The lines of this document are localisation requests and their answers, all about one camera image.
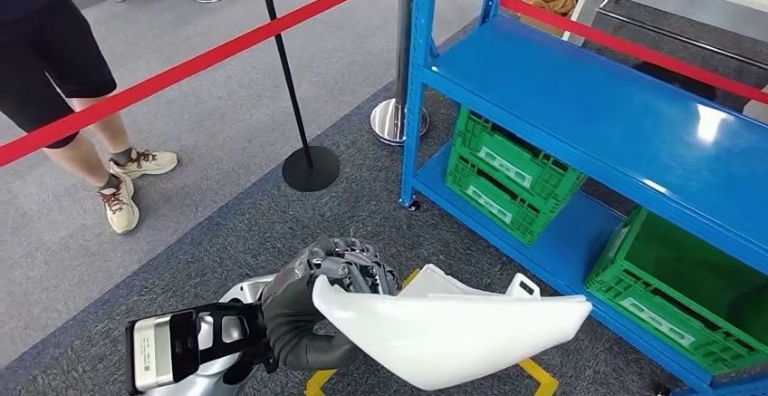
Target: person's leg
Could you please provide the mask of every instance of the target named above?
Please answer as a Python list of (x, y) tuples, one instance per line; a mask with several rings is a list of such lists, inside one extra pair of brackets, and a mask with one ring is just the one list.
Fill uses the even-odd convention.
[[(28, 43), (30, 32), (46, 17), (44, 10), (0, 23), (0, 111), (27, 132), (74, 113)], [(124, 232), (136, 226), (139, 211), (131, 198), (130, 179), (110, 174), (89, 140), (74, 133), (43, 151), (64, 169), (97, 187), (112, 228)]]
[[(70, 103), (76, 111), (82, 111), (105, 98), (106, 96), (92, 99), (70, 99)], [(128, 133), (125, 131), (125, 125), (122, 123), (119, 113), (93, 124), (91, 129), (110, 153), (120, 153), (131, 148)]]
[[(33, 47), (45, 70), (76, 111), (91, 107), (117, 89), (88, 21), (72, 0), (59, 0), (55, 14), (45, 21)], [(110, 153), (112, 172), (135, 179), (144, 174), (163, 174), (176, 167), (176, 154), (138, 151), (130, 144), (119, 114), (91, 126)]]
[(43, 152), (62, 168), (95, 187), (101, 188), (110, 180), (110, 173), (104, 168), (104, 163), (99, 159), (93, 144), (81, 134), (75, 135), (72, 141), (63, 147), (46, 148)]

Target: beige sneaker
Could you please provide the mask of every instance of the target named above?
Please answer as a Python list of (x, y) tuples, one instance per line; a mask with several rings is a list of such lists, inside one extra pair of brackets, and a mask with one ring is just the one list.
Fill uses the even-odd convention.
[(123, 174), (129, 179), (136, 179), (144, 174), (165, 174), (178, 164), (176, 154), (170, 151), (136, 151), (131, 153), (130, 162), (118, 165), (110, 159), (110, 169), (115, 174)]
[(139, 223), (139, 208), (133, 202), (133, 183), (120, 173), (113, 173), (120, 184), (100, 190), (101, 201), (107, 209), (107, 221), (118, 233), (131, 231)]

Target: shoelace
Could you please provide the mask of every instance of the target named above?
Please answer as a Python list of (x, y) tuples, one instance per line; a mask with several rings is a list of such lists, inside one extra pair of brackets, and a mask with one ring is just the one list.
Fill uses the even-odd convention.
[(120, 188), (115, 190), (111, 194), (101, 194), (101, 201), (104, 202), (104, 205), (107, 206), (107, 208), (110, 210), (110, 212), (118, 213), (122, 211), (122, 208), (125, 207), (125, 201), (120, 198)]
[(149, 150), (137, 151), (136, 158), (133, 160), (136, 162), (136, 168), (141, 168), (141, 162), (154, 162), (158, 159), (156, 154), (153, 154)]

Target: white bag handle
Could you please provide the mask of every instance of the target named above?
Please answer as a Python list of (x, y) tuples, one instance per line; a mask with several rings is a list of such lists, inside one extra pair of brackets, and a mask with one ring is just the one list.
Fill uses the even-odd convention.
[(530, 278), (519, 272), (514, 275), (512, 283), (510, 283), (509, 287), (507, 287), (506, 295), (511, 296), (512, 298), (520, 299), (542, 299), (542, 291), (539, 289), (539, 286), (531, 281)]

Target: crate label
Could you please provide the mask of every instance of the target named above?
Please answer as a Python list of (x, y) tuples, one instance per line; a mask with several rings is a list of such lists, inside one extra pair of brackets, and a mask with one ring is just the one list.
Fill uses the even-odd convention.
[(503, 208), (500, 208), (498, 204), (494, 203), (493, 200), (486, 197), (483, 192), (480, 192), (472, 185), (469, 185), (469, 188), (466, 189), (466, 194), (472, 198), (475, 199), (478, 203), (483, 205), (484, 208), (487, 208), (491, 211), (494, 215), (499, 217), (501, 220), (504, 221), (504, 223), (509, 224), (512, 222), (512, 214), (504, 210)]
[(496, 153), (490, 151), (487, 147), (481, 148), (480, 152), (477, 153), (477, 155), (483, 160), (485, 160), (486, 162), (493, 165), (494, 167), (500, 169), (510, 179), (520, 183), (526, 188), (531, 187), (531, 184), (533, 183), (533, 177), (529, 176), (528, 174), (525, 174), (524, 172), (519, 170), (517, 167), (515, 167), (515, 165), (502, 159), (501, 157), (496, 155)]
[(659, 317), (658, 314), (651, 312), (643, 304), (635, 301), (632, 297), (622, 300), (619, 304), (624, 305), (627, 310), (630, 310), (640, 319), (653, 325), (657, 330), (666, 334), (670, 339), (685, 347), (696, 341), (691, 335), (683, 333), (677, 327)]

